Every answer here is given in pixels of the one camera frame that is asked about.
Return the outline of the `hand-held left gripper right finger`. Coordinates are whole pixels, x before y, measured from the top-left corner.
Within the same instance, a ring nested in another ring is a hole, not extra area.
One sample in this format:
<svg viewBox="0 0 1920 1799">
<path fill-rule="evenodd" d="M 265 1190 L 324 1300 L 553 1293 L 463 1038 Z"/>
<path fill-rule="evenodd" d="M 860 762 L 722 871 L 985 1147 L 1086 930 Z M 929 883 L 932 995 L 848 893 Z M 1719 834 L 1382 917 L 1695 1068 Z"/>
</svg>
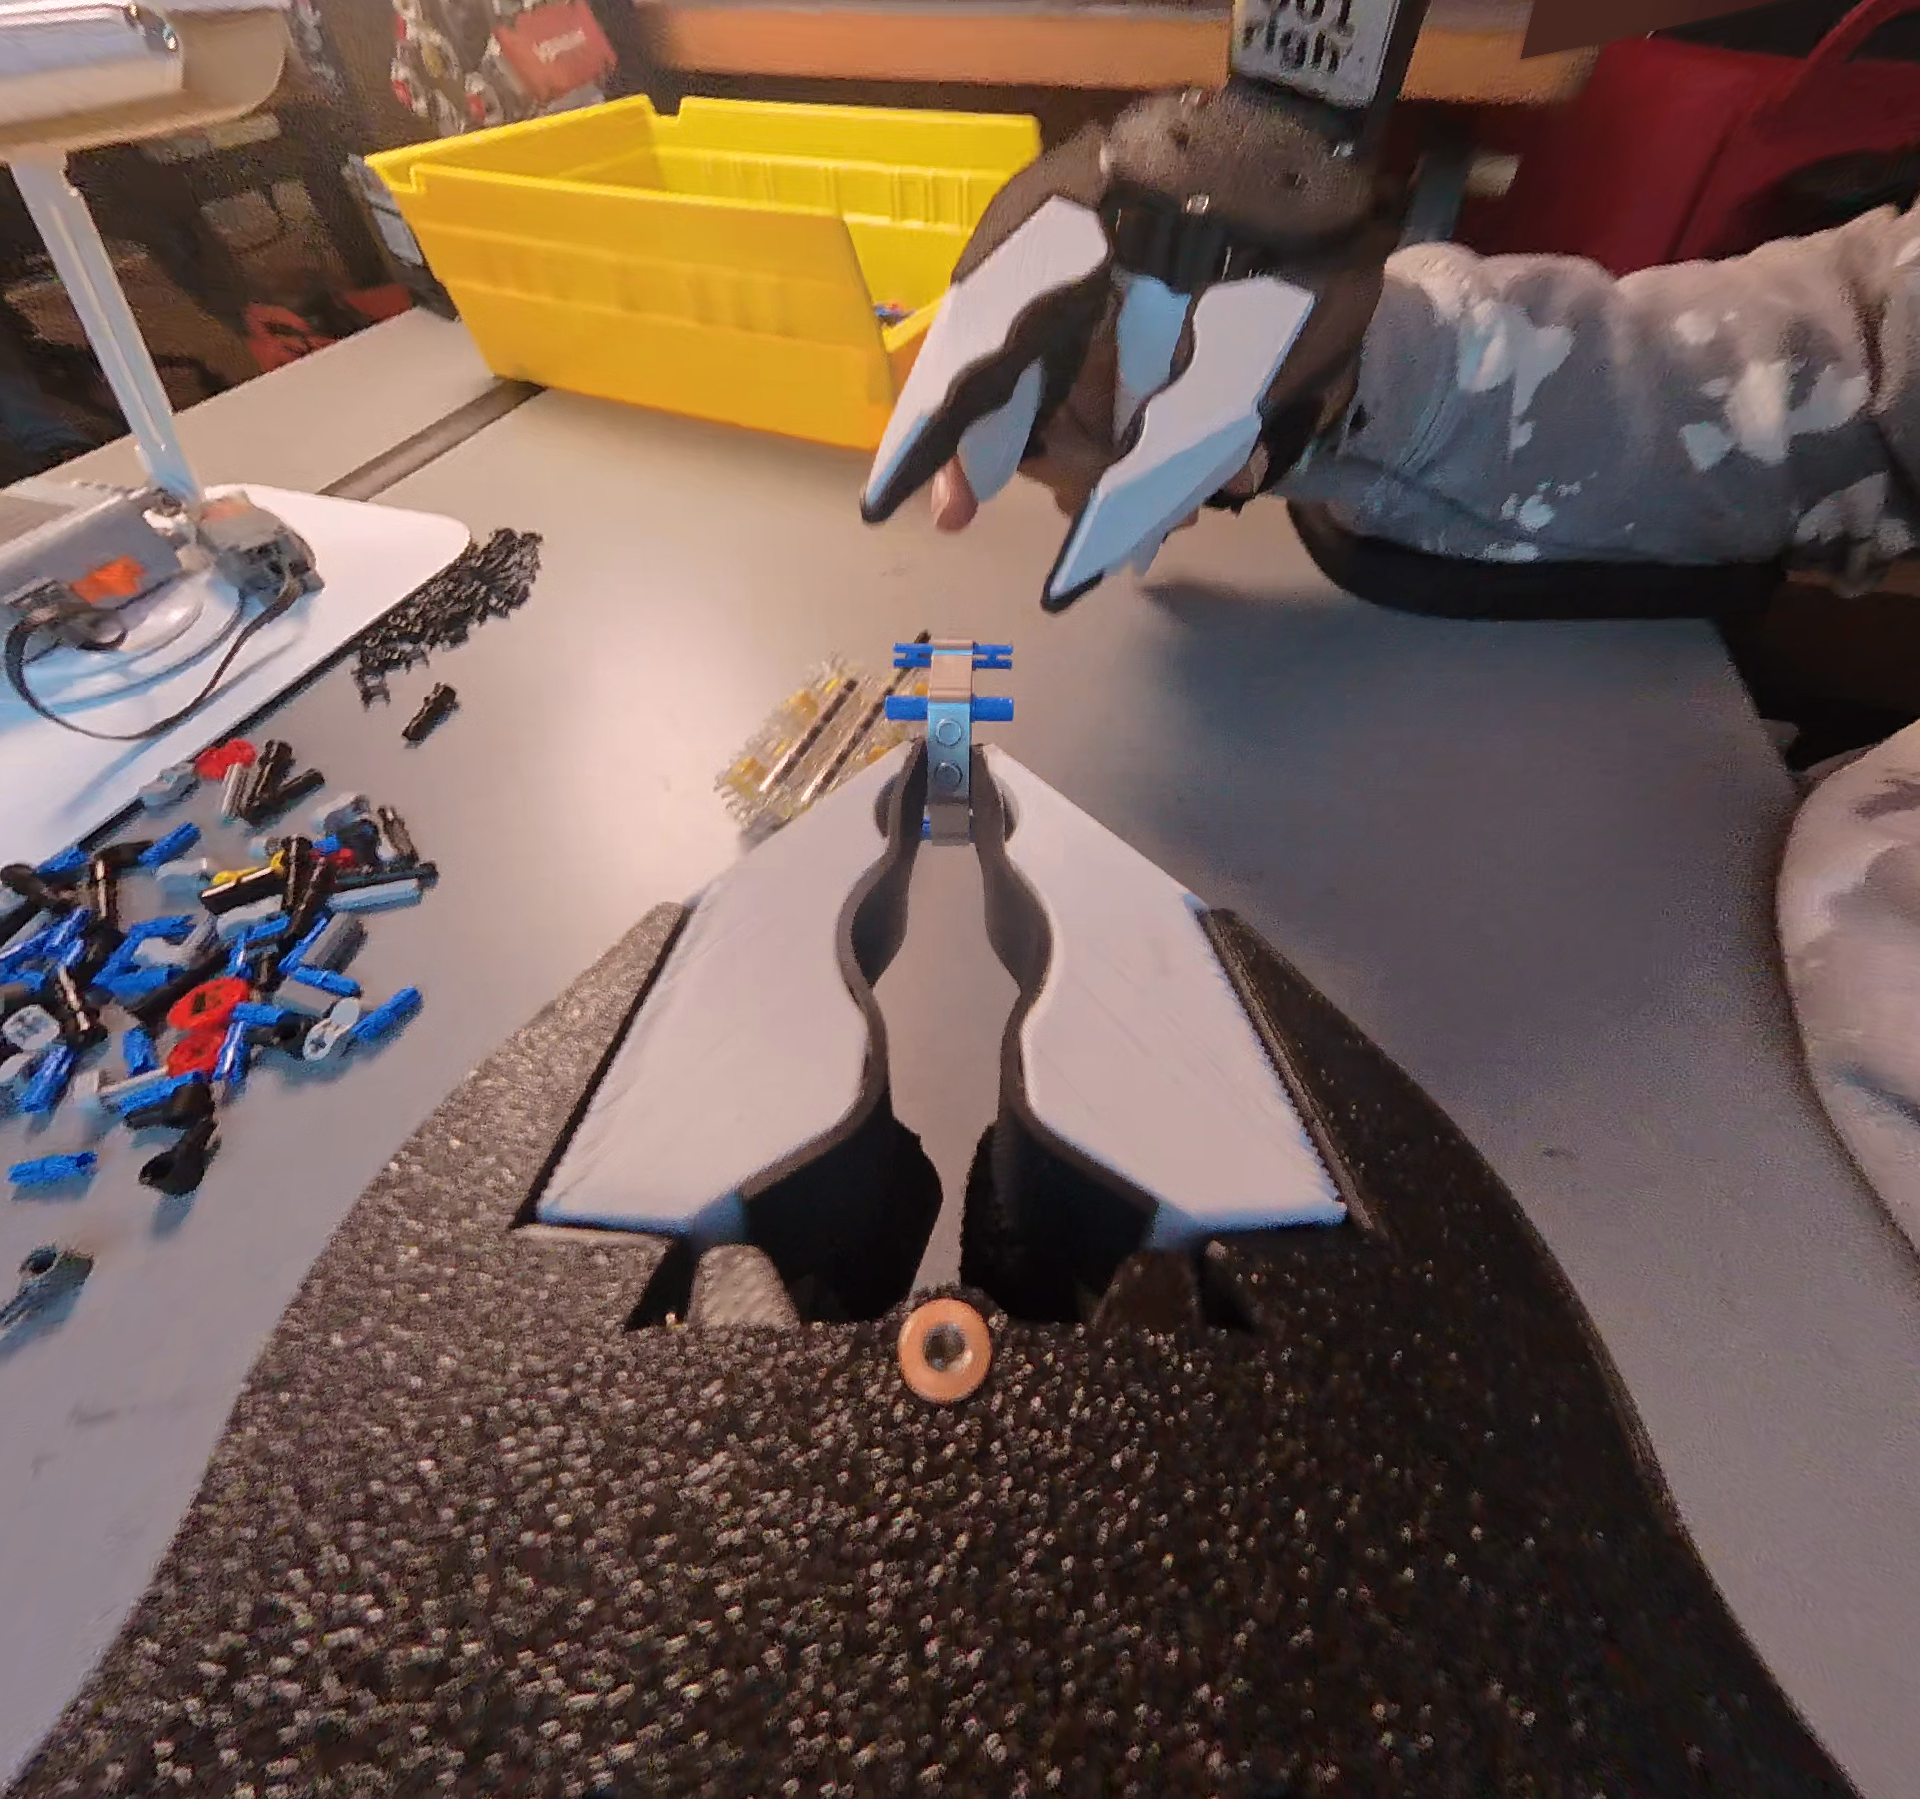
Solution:
<svg viewBox="0 0 1920 1799">
<path fill-rule="evenodd" d="M 992 1163 L 1040 1252 L 1187 1252 L 1347 1205 L 1202 902 L 997 747 L 974 755 L 982 918 L 1019 995 Z"/>
</svg>

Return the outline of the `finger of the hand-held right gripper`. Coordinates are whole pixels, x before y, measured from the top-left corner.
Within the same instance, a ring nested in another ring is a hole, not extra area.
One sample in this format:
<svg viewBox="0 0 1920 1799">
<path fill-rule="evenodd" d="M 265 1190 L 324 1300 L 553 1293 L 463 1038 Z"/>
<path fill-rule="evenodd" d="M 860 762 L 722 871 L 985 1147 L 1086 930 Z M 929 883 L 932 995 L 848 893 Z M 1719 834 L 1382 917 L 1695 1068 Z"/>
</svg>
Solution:
<svg viewBox="0 0 1920 1799">
<path fill-rule="evenodd" d="M 1043 584 L 1062 611 L 1108 573 L 1149 563 L 1188 513 L 1248 464 L 1265 400 L 1317 298 L 1283 277 L 1218 283 L 1187 301 L 1187 356 L 1139 398 Z"/>
<path fill-rule="evenodd" d="M 941 298 L 878 444 L 860 513 L 883 522 L 947 464 L 988 500 L 1081 369 L 1109 289 L 1097 210 L 1049 198 Z"/>
</svg>

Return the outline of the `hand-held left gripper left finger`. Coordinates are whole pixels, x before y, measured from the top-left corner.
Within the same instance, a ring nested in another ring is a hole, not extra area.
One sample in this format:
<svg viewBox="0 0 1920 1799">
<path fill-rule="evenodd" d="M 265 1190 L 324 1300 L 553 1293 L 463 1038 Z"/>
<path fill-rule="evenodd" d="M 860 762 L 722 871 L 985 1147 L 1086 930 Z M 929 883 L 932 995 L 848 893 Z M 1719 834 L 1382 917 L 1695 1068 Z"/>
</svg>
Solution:
<svg viewBox="0 0 1920 1799">
<path fill-rule="evenodd" d="M 937 1196 L 878 1003 L 923 826 L 924 760 L 890 751 L 696 898 L 555 1154 L 543 1226 L 866 1248 Z"/>
</svg>

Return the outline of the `clear block with yellow pistons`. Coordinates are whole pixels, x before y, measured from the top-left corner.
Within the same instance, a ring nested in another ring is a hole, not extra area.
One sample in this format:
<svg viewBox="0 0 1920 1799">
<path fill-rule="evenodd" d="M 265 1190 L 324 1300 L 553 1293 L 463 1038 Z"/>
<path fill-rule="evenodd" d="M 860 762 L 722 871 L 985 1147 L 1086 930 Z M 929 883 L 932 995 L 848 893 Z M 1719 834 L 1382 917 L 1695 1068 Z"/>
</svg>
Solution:
<svg viewBox="0 0 1920 1799">
<path fill-rule="evenodd" d="M 902 677 L 832 656 L 766 714 L 715 781 L 749 843 L 806 815 L 900 743 L 888 704 Z"/>
</svg>

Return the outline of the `grey beam frame with holes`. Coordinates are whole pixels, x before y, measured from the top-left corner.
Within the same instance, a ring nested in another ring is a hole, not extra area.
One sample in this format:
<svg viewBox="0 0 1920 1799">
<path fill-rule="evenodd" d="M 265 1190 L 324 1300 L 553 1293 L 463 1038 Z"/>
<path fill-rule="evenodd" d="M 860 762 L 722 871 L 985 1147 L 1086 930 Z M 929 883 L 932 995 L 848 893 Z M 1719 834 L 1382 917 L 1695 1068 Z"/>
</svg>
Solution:
<svg viewBox="0 0 1920 1799">
<path fill-rule="evenodd" d="M 935 637 L 924 673 L 924 839 L 972 843 L 974 641 Z"/>
</svg>

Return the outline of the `person's right forearm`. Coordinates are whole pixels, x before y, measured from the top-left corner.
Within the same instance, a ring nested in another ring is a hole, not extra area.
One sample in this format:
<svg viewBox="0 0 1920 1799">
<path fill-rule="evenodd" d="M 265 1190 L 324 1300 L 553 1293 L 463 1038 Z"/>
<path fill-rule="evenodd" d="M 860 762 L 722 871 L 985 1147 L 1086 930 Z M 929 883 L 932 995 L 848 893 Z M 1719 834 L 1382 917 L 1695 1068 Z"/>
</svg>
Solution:
<svg viewBox="0 0 1920 1799">
<path fill-rule="evenodd" d="M 1280 480 L 1350 531 L 1473 563 L 1915 555 L 1918 212 L 1613 277 L 1417 246 L 1350 408 Z"/>
</svg>

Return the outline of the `person's right hand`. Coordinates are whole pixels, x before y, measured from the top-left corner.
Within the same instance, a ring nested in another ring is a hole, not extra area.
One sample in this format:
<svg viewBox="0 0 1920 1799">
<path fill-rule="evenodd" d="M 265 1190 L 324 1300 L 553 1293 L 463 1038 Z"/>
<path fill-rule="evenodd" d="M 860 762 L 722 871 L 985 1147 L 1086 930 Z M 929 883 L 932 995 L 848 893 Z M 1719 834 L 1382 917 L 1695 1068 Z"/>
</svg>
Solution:
<svg viewBox="0 0 1920 1799">
<path fill-rule="evenodd" d="M 1052 408 L 1043 426 L 1020 424 L 1020 402 L 1007 398 L 982 420 L 972 420 L 958 450 L 932 480 L 929 505 L 941 533 L 967 529 L 981 506 L 982 491 L 972 466 L 997 468 L 1014 455 L 1020 477 L 1043 489 L 1060 516 L 1072 518 L 1115 449 L 1115 352 L 1118 305 L 1109 304 L 1085 352 L 1068 394 Z"/>
</svg>

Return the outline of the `wooden table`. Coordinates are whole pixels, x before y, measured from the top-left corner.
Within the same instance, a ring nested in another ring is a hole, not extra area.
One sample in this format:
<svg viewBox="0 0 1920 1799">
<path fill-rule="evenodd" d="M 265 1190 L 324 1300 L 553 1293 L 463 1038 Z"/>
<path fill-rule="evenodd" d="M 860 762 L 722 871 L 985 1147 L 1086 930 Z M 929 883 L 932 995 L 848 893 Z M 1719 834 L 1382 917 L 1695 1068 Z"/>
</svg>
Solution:
<svg viewBox="0 0 1920 1799">
<path fill-rule="evenodd" d="M 751 78 L 1152 89 L 1227 78 L 1221 10 L 1075 0 L 634 0 L 665 67 Z M 1466 106 L 1575 98 L 1594 46 L 1530 57 L 1530 0 L 1431 0 L 1404 93 Z"/>
</svg>

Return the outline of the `yellow plastic bin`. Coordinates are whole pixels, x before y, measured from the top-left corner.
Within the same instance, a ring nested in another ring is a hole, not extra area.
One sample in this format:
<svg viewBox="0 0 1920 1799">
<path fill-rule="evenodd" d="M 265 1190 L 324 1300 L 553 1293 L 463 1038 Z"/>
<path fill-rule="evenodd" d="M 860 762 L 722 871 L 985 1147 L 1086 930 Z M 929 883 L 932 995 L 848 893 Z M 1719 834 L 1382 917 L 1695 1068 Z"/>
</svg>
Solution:
<svg viewBox="0 0 1920 1799">
<path fill-rule="evenodd" d="M 1029 115 L 627 98 L 369 170 L 496 377 L 868 453 L 1040 150 Z"/>
</svg>

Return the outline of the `black office chair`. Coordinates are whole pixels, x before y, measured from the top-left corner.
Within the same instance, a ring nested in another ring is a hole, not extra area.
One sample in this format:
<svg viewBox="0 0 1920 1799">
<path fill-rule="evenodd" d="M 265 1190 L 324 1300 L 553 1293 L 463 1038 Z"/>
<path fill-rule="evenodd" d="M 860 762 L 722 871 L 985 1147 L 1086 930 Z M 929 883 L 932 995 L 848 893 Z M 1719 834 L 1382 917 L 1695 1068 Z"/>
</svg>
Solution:
<svg viewBox="0 0 1920 1799">
<path fill-rule="evenodd" d="M 1780 563 L 1487 563 L 1369 539 L 1324 500 L 1288 500 L 1317 571 L 1338 590 L 1412 617 L 1495 624 L 1706 619 L 1764 611 Z"/>
</svg>

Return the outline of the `pile of black pins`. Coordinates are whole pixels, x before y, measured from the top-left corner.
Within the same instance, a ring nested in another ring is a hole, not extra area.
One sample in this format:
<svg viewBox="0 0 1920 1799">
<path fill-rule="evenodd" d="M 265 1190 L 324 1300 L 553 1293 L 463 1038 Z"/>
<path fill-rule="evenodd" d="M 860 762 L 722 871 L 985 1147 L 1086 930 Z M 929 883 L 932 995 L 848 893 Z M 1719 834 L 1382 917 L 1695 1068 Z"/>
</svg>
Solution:
<svg viewBox="0 0 1920 1799">
<path fill-rule="evenodd" d="M 373 621 L 352 646 L 352 675 L 362 707 L 386 702 L 396 673 L 468 641 L 492 619 L 517 613 L 541 575 L 543 539 L 496 527 L 471 541 L 445 570 Z"/>
</svg>

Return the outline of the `pile of mixed building parts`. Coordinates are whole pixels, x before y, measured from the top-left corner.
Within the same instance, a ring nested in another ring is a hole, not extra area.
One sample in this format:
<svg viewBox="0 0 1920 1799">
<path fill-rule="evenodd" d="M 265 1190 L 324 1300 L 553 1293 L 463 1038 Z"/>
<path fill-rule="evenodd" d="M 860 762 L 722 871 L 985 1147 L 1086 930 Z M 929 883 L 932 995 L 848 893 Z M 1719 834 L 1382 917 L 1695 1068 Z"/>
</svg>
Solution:
<svg viewBox="0 0 1920 1799">
<path fill-rule="evenodd" d="M 132 822 L 4 866 L 4 1364 L 287 1288 L 375 1168 L 349 1087 L 399 1064 L 441 884 L 419 818 L 282 738 L 165 769 Z"/>
</svg>

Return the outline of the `white and wooden book stand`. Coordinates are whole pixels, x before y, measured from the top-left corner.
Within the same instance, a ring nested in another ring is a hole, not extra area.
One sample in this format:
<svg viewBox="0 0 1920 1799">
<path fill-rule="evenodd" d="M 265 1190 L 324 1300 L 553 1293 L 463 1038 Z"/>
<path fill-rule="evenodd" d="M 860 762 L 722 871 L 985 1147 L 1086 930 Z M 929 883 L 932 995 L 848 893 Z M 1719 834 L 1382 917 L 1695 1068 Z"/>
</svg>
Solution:
<svg viewBox="0 0 1920 1799">
<path fill-rule="evenodd" d="M 4 165 L 129 420 L 144 486 L 180 505 L 248 491 L 312 546 L 322 588 L 268 604 L 191 573 L 134 611 L 99 651 L 4 632 L 4 858 L 61 852 L 132 810 L 150 778 L 248 722 L 445 570 L 468 527 L 324 493 L 207 486 L 188 460 L 159 367 L 106 244 L 66 177 L 71 146 L 134 140 L 180 110 L 216 115 L 189 84 L 207 42 L 199 12 L 135 0 L 6 5 Z"/>
</svg>

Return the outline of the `grey motor block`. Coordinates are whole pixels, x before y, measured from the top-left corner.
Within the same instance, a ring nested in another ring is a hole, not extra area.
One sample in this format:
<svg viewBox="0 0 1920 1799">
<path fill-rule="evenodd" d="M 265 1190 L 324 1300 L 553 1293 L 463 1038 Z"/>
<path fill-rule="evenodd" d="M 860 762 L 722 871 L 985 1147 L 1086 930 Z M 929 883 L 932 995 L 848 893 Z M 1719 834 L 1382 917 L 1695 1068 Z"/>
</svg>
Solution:
<svg viewBox="0 0 1920 1799">
<path fill-rule="evenodd" d="M 159 489 L 3 493 L 3 629 L 113 649 L 150 596 L 209 573 L 249 603 L 322 588 L 308 541 L 252 493 L 180 505 Z"/>
</svg>

